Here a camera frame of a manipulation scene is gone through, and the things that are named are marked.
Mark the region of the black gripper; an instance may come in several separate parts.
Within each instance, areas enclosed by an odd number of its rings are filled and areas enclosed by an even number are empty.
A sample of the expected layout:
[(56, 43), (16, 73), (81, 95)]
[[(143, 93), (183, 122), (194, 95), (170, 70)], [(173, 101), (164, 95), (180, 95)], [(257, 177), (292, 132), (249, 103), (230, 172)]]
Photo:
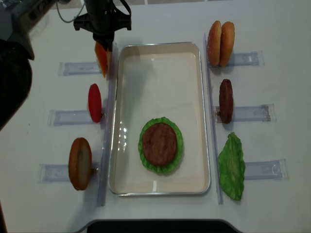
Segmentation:
[(128, 14), (120, 11), (111, 0), (86, 0), (87, 13), (78, 16), (74, 22), (75, 30), (86, 30), (105, 51), (113, 50), (114, 32), (132, 29), (131, 9), (126, 1), (121, 1)]

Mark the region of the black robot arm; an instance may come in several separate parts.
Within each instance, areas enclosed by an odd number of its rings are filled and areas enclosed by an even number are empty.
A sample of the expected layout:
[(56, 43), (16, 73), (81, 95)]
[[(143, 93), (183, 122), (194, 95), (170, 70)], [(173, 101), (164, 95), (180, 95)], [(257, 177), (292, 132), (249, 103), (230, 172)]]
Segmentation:
[[(24, 103), (32, 85), (29, 63), (35, 55), (29, 32), (57, 2), (55, 0), (24, 0), (12, 9), (0, 11), (0, 126), (4, 127)], [(93, 34), (105, 50), (112, 50), (114, 33), (131, 30), (132, 12), (122, 1), (127, 14), (111, 0), (86, 0), (87, 13), (74, 20), (75, 30)]]

